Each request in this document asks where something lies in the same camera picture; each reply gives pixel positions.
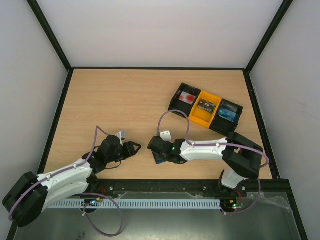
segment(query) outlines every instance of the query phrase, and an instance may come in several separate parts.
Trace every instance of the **gray wall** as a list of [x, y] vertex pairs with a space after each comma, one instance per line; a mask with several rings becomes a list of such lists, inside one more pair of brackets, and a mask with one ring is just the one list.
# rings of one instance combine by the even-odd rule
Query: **gray wall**
[[282, 1], [38, 0], [72, 66], [229, 68], [246, 67]]
[[295, 0], [251, 73], [282, 178], [319, 239], [320, 1]]
[[[0, 1], [0, 200], [36, 171], [67, 72], [25, 0]], [[0, 239], [11, 222], [0, 205]]]

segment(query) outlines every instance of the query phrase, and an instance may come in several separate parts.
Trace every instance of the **black frame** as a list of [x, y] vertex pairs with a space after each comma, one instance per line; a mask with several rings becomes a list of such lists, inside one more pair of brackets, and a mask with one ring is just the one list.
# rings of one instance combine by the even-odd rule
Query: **black frame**
[[[247, 85], [247, 89], [249, 92], [249, 96], [251, 99], [251, 103], [253, 106], [254, 114], [256, 117], [256, 121], [259, 127], [260, 135], [262, 138], [263, 146], [265, 153], [270, 158], [270, 170], [272, 174], [272, 180], [261, 180], [261, 187], [264, 192], [285, 192], [287, 194], [289, 204], [291, 209], [293, 210], [294, 218], [298, 227], [298, 231], [300, 234], [301, 239], [305, 240], [308, 239], [304, 225], [302, 223], [300, 213], [291, 189], [291, 185], [289, 180], [281, 179], [279, 170], [277, 167], [277, 163], [275, 160], [275, 156], [273, 154], [271, 144], [269, 141], [268, 133], [266, 130], [266, 126], [260, 111], [260, 107], [257, 101], [257, 96], [250, 78], [250, 72], [252, 71], [253, 67], [257, 63], [260, 55], [262, 54], [263, 50], [267, 46], [269, 40], [271, 39], [272, 35], [276, 31], [278, 25], [280, 24], [281, 20], [285, 16], [286, 12], [288, 11], [290, 5], [292, 4], [293, 0], [284, 0], [277, 11], [276, 15], [274, 16], [272, 22], [270, 23], [269, 28], [267, 29], [266, 33], [264, 34], [260, 44], [258, 45], [256, 51], [254, 52], [250, 62], [248, 63], [246, 68], [209, 68], [209, 67], [72, 67], [63, 52], [54, 32], [52, 31], [48, 21], [46, 20], [45, 15], [43, 14], [38, 2], [36, 0], [26, 0], [34, 15], [38, 19], [40, 25], [42, 26], [44, 32], [46, 33], [48, 39], [50, 40], [53, 48], [55, 49], [57, 55], [59, 56], [61, 62], [63, 63], [65, 69], [67, 70], [68, 74], [65, 80], [64, 88], [60, 97], [60, 101], [53, 119], [53, 123], [50, 129], [49, 137], [45, 145], [45, 149], [43, 152], [43, 156], [41, 158], [41, 162], [39, 164], [37, 174], [41, 174], [45, 170], [45, 166], [48, 160], [48, 156], [50, 153], [50, 149], [55, 137], [55, 133], [57, 130], [58, 122], [63, 110], [64, 102], [68, 93], [69, 85], [71, 82], [71, 78], [74, 72], [74, 69], [124, 69], [124, 70], [226, 70], [226, 71], [242, 71], [244, 75], [244, 79]], [[130, 189], [131, 191], [144, 191], [150, 192], [154, 191], [154, 188], [160, 189], [160, 191], [170, 191], [170, 189], [177, 191], [177, 189], [181, 189], [184, 187], [181, 186], [192, 186], [194, 191], [202, 192], [205, 196], [210, 195], [210, 192], [207, 191], [207, 187], [211, 185], [217, 185], [218, 180], [130, 180], [130, 179], [100, 179], [99, 184], [105, 187], [112, 187], [112, 191], [109, 192], [109, 195], [112, 195], [113, 192], [117, 191], [118, 187], [126, 186], [125, 188]], [[257, 192], [258, 191], [258, 182], [255, 180], [246, 180], [244, 181], [243, 185], [246, 188], [247, 192]], [[184, 192], [192, 192], [190, 187], [187, 187]], [[7, 240], [13, 240], [17, 231], [17, 224], [15, 222], [12, 223], [11, 229], [7, 236]]]

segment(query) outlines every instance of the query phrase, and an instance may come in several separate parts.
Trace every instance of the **robotic arm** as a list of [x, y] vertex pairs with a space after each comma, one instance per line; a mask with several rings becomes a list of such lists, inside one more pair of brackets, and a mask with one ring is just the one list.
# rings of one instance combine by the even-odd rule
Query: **robotic arm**
[[154, 136], [148, 149], [152, 151], [157, 164], [172, 162], [183, 164], [197, 159], [222, 160], [229, 165], [229, 169], [222, 173], [221, 184], [227, 188], [234, 189], [246, 179], [258, 179], [262, 156], [254, 151], [240, 149], [233, 145], [241, 145], [263, 152], [261, 146], [250, 141], [244, 136], [232, 132], [228, 137], [213, 141], [188, 141], [176, 139], [170, 141], [169, 131]]
[[98, 184], [96, 174], [103, 171], [108, 163], [126, 160], [141, 149], [140, 144], [132, 141], [123, 143], [124, 137], [123, 131], [109, 135], [87, 161], [89, 153], [56, 171], [38, 175], [25, 173], [5, 196], [2, 204], [8, 212], [14, 208], [12, 219], [19, 227], [24, 227], [54, 203], [76, 194], [94, 192]]

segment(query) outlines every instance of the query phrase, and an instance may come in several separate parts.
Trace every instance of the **wooden tabletop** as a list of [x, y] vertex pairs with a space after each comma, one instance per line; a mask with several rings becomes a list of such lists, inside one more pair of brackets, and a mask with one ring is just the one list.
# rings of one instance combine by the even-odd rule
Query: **wooden tabletop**
[[[119, 168], [99, 173], [100, 179], [219, 179], [222, 170], [228, 168], [221, 160], [157, 165], [147, 149], [157, 134], [160, 116], [168, 110], [182, 82], [243, 106], [236, 132], [263, 146], [242, 71], [75, 69], [45, 172], [69, 165], [88, 153], [98, 125], [110, 134], [125, 130], [125, 141], [142, 145], [138, 154], [123, 161]], [[185, 138], [186, 127], [187, 121], [173, 113], [167, 114], [161, 124], [162, 130], [170, 130], [173, 140]], [[223, 137], [197, 123], [190, 124], [190, 140]], [[99, 132], [97, 145], [105, 138]], [[260, 170], [260, 178], [272, 179], [268, 166]]]

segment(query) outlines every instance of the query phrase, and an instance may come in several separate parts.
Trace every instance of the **gray floor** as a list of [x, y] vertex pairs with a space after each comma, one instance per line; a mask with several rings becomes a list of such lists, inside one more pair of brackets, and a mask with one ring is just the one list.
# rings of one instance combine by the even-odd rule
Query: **gray floor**
[[[219, 210], [214, 209], [125, 209], [123, 212], [124, 230], [121, 235], [112, 239], [300, 239], [292, 212], [282, 207], [279, 200], [259, 201], [248, 212], [234, 216], [224, 216]], [[115, 233], [119, 228], [120, 216], [115, 209], [98, 209], [90, 217], [96, 226], [106, 233]], [[18, 229], [15, 236], [15, 240], [103, 239], [106, 237], [98, 234], [89, 225], [79, 209], [47, 209], [35, 222]]]

